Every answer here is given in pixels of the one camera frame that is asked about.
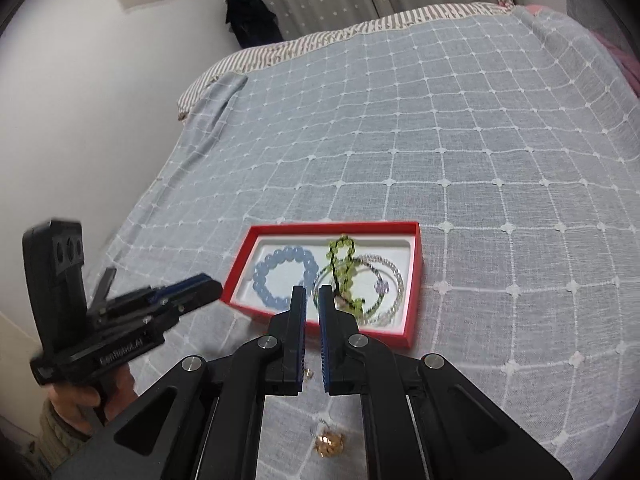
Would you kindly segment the person's left hand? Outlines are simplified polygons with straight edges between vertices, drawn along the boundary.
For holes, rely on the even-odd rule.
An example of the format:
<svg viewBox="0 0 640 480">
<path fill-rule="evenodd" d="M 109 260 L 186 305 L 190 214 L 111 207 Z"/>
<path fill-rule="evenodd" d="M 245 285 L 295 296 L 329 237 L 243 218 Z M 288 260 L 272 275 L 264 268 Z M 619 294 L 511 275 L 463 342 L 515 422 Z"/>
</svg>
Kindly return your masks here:
<svg viewBox="0 0 640 480">
<path fill-rule="evenodd" d="M 104 413 L 108 422 L 125 411 L 138 397 L 134 391 L 134 376 L 130 372 L 129 365 L 119 367 L 114 371 L 112 377 L 115 389 L 104 405 Z M 94 408 L 101 405 L 101 398 L 96 389 L 71 384 L 53 384 L 47 390 L 48 398 L 58 416 L 75 430 L 91 436 L 93 426 L 84 415 L 84 411 L 88 410 L 92 413 Z"/>
</svg>

